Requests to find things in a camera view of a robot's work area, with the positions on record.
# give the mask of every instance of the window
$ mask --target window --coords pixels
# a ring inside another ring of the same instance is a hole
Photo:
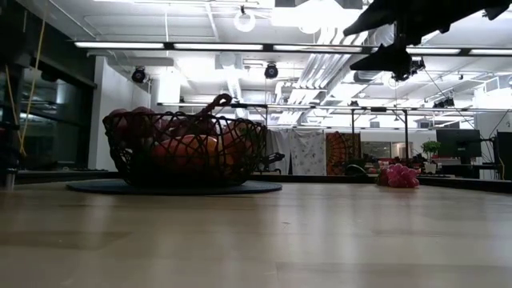
[[[409,142],[409,157],[413,156],[413,143]],[[406,143],[405,142],[393,142],[391,145],[391,157],[400,157],[400,159],[406,157]]]
[[[362,153],[376,158],[391,158],[391,142],[362,142]]]
[[[27,123],[26,168],[87,167],[92,91],[35,69],[25,69],[23,76],[20,125]],[[34,79],[34,96],[27,117]]]

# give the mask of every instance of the black metal basket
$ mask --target black metal basket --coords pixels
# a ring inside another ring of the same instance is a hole
[[[125,112],[103,119],[110,156],[133,186],[233,186],[258,167],[266,127],[201,113]]]

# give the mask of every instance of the rope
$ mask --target rope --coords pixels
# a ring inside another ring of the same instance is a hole
[[[38,70],[38,68],[39,68],[39,59],[41,57],[42,39],[45,34],[46,16],[48,15],[48,1],[49,0],[46,0],[45,11],[44,11],[44,15],[42,17],[41,34],[39,35],[38,53],[37,53],[37,56],[35,59],[35,69],[36,70]],[[25,144],[26,128],[28,127],[28,124],[29,124],[30,108],[32,106],[32,98],[34,97],[34,92],[35,92],[35,80],[36,80],[36,77],[33,77],[32,78],[32,88],[30,90],[30,96],[29,96],[29,103],[26,108],[25,125],[23,127],[22,139],[20,142],[20,151],[22,151],[24,149],[23,145]]]
[[[13,118],[14,118],[14,124],[18,124],[18,116],[16,114],[16,108],[14,107],[14,97],[13,97],[13,90],[10,85],[10,75],[9,75],[9,66],[6,64],[6,78],[7,78],[7,90],[9,91],[9,98],[10,98],[10,106],[13,110]],[[21,144],[22,142],[22,135],[20,134],[19,130],[18,132],[18,140]],[[25,149],[23,149],[23,146],[21,146],[20,152],[23,154],[23,156],[26,156]]]

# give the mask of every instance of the ceiling light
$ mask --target ceiling light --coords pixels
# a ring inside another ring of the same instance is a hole
[[[327,53],[359,53],[361,47],[353,46],[320,46],[320,45],[274,45],[276,51],[306,51]]]
[[[159,103],[161,106],[206,107],[208,103]]]
[[[310,105],[268,105],[269,108],[287,108],[287,109],[312,109]]]
[[[436,54],[436,55],[455,55],[461,52],[460,49],[447,49],[447,48],[429,48],[429,47],[418,47],[418,48],[407,48],[409,54]]]
[[[89,49],[164,49],[163,43],[144,42],[75,42],[78,48]]]
[[[325,126],[297,126],[295,129],[329,129],[329,127]]]
[[[175,43],[176,50],[263,50],[260,44]]]
[[[352,110],[348,106],[317,106],[317,109]]]
[[[249,16],[249,20],[245,23],[242,23],[240,21],[240,18],[245,15]],[[256,17],[250,11],[245,11],[245,10],[239,11],[234,16],[233,24],[234,24],[234,27],[241,32],[250,32],[256,26]]]
[[[120,2],[120,3],[131,3],[131,4],[161,4],[161,5],[169,5],[169,4],[183,4],[183,5],[201,5],[204,3],[208,3],[210,1],[207,0],[93,0],[95,2]],[[252,1],[238,1],[238,0],[228,0],[228,1],[211,1],[216,6],[233,6],[233,5],[245,5],[245,6],[259,6],[259,2]]]
[[[470,55],[512,55],[512,49],[472,49]]]
[[[293,127],[293,126],[290,126],[290,125],[287,125],[287,126],[270,125],[270,126],[267,126],[266,128],[269,128],[269,129],[276,129],[276,128],[281,128],[281,129],[291,129],[291,128],[294,128],[294,127]]]

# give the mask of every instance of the wooden table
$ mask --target wooden table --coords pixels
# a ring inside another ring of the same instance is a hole
[[[511,287],[512,198],[423,186],[0,194],[0,287]]]

